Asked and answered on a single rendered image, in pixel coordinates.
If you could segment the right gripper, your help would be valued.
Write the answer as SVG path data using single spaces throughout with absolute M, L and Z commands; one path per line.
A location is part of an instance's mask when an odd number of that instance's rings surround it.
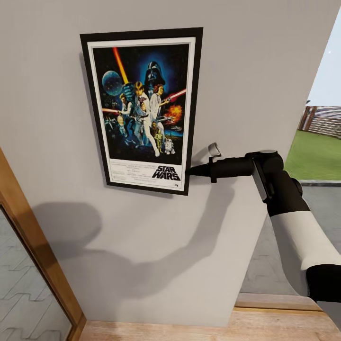
M 212 183 L 217 183 L 217 178 L 237 177 L 238 163 L 235 157 L 217 160 L 217 162 L 212 162 L 212 157 L 209 157 L 207 164 L 191 167 L 190 170 L 185 171 L 185 174 L 202 177 L 209 176 Z

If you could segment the poster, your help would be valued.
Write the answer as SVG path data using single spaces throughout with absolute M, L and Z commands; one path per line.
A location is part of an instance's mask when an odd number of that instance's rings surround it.
M 203 27 L 80 38 L 107 185 L 188 196 Z

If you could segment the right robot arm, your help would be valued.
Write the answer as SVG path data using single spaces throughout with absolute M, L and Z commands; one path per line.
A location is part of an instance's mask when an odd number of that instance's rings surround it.
M 253 176 L 276 237 L 282 268 L 293 289 L 313 299 L 341 331 L 341 255 L 302 198 L 301 184 L 283 170 L 277 150 L 224 158 L 217 142 L 208 146 L 209 162 L 187 175 L 217 178 Z

